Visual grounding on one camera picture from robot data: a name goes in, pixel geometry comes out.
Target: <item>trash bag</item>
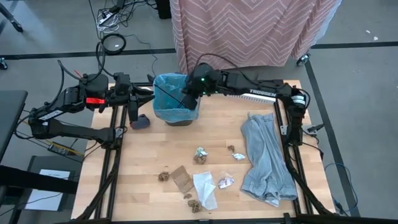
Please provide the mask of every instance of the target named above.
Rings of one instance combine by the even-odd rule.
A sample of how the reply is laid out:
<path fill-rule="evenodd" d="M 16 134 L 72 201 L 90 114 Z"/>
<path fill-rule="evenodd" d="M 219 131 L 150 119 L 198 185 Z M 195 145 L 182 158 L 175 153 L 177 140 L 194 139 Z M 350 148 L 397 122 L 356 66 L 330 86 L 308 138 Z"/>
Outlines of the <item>trash bag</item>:
<path fill-rule="evenodd" d="M 193 121 L 198 119 L 198 108 L 200 102 L 198 102 L 198 105 L 194 110 L 186 109 L 181 103 L 185 96 L 181 90 L 185 87 L 185 79 L 187 77 L 187 75 L 167 73 L 158 75 L 155 78 L 155 99 L 153 107 L 156 117 L 166 121 L 167 123 Z"/>

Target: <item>chevron patterned fabric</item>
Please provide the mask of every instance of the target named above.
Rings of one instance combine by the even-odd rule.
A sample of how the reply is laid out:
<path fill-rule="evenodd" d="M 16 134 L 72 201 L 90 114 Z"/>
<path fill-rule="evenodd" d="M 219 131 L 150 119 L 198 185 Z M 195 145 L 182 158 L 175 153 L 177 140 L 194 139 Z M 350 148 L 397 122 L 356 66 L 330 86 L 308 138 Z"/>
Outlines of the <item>chevron patterned fabric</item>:
<path fill-rule="evenodd" d="M 313 44 L 336 0 L 170 0 L 180 71 L 188 73 L 203 53 L 239 67 L 284 66 Z M 232 68 L 214 56 L 201 62 Z"/>

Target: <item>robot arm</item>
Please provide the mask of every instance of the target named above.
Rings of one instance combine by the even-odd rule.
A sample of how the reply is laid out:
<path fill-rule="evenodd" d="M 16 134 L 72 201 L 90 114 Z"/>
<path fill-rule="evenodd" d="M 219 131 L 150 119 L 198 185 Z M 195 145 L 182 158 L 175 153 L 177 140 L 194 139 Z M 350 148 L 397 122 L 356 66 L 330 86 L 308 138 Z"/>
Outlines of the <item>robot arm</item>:
<path fill-rule="evenodd" d="M 100 74 L 87 75 L 79 80 L 79 85 L 67 88 L 61 92 L 53 103 L 32 109 L 29 125 L 33 137 L 50 139 L 56 136 L 66 136 L 83 139 L 93 139 L 103 147 L 111 146 L 116 139 L 113 128 L 92 129 L 81 126 L 62 124 L 54 119 L 64 113 L 77 113 L 88 108 L 99 109 L 102 113 L 110 106 L 127 105 L 130 122 L 136 121 L 138 108 L 154 98 L 153 91 L 144 90 L 130 82 L 128 74 L 116 73 L 115 86 L 108 89 L 108 78 Z"/>
<path fill-rule="evenodd" d="M 199 97 L 210 96 L 214 93 L 252 94 L 280 99 L 291 118 L 291 123 L 287 127 L 288 142 L 294 146 L 302 144 L 302 119 L 308 105 L 306 104 L 307 96 L 295 86 L 291 87 L 283 83 L 282 80 L 255 82 L 243 74 L 214 70 L 207 63 L 201 63 L 187 77 L 187 85 L 183 93 L 186 94 L 183 104 L 191 110 L 196 108 Z"/>

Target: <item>cardboard piece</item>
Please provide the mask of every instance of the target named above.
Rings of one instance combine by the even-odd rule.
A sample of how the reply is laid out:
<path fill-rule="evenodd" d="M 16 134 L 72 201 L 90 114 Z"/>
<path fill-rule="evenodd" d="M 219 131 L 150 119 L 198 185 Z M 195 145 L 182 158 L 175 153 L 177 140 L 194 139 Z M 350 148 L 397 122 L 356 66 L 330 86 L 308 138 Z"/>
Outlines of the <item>cardboard piece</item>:
<path fill-rule="evenodd" d="M 177 168 L 170 174 L 170 176 L 183 194 L 187 193 L 193 187 L 193 180 L 185 170 L 184 166 Z"/>

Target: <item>wooden tabletop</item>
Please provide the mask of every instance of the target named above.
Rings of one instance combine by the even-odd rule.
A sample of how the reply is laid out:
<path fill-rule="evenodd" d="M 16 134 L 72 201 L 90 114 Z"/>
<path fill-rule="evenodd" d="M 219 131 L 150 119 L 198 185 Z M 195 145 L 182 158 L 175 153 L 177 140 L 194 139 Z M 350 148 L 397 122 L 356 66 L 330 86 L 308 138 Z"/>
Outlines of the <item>wooden tabletop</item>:
<path fill-rule="evenodd" d="M 286 82 L 300 86 L 297 80 Z M 240 191 L 251 163 L 248 158 L 236 161 L 227 146 L 234 145 L 236 152 L 246 155 L 240 128 L 247 120 L 248 112 L 275 113 L 272 105 L 213 95 L 201 99 L 198 120 L 189 126 L 171 127 L 155 117 L 152 102 L 142 106 L 139 113 L 146 114 L 151 125 L 142 130 L 129 128 L 124 135 L 113 221 L 280 218 L 287 212 L 294 217 L 293 203 L 290 201 L 281 201 L 277 208 Z M 111 108 L 102 114 L 95 112 L 92 128 L 108 127 L 111 113 Z M 311 124 L 308 112 L 303 123 Z M 316 146 L 316 141 L 310 136 L 305 135 L 303 142 Z M 198 146 L 204 147 L 209 153 L 204 165 L 198 165 L 193 160 Z M 300 146 L 300 152 L 308 186 L 324 206 L 334 212 L 319 152 L 309 146 Z M 103 158 L 104 149 L 98 149 L 84 161 L 72 218 L 84 211 L 97 192 Z M 190 175 L 210 171 L 215 184 L 218 183 L 221 172 L 226 171 L 234 177 L 235 183 L 225 189 L 216 188 L 217 209 L 192 213 L 187 199 L 183 199 L 184 195 L 179 192 L 174 181 L 159 182 L 157 178 L 161 172 L 173 172 L 181 165 L 185 166 Z M 297 190 L 301 209 L 305 212 L 301 189 L 298 187 Z M 197 198 L 195 188 L 190 193 L 193 198 Z M 104 200 L 103 215 L 106 214 L 106 206 L 107 199 Z"/>

